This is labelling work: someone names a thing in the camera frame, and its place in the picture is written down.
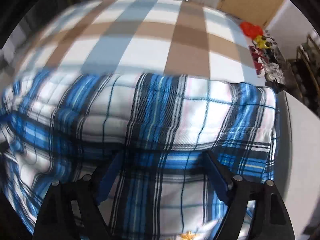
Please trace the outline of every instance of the checkered bedsheet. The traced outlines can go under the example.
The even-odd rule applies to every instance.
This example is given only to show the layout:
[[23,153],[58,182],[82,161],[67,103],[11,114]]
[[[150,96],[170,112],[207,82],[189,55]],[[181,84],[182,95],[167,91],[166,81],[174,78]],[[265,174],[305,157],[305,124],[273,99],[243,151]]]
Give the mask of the checkered bedsheet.
[[267,87],[41,70],[5,90],[5,117],[4,193],[30,232],[53,180],[91,174],[115,150],[126,158],[99,208],[112,234],[127,239],[215,232],[226,206],[203,173],[205,149],[248,180],[273,179],[278,122]]
[[38,34],[21,70],[187,74],[264,85],[245,36],[223,12],[181,0],[94,0]]

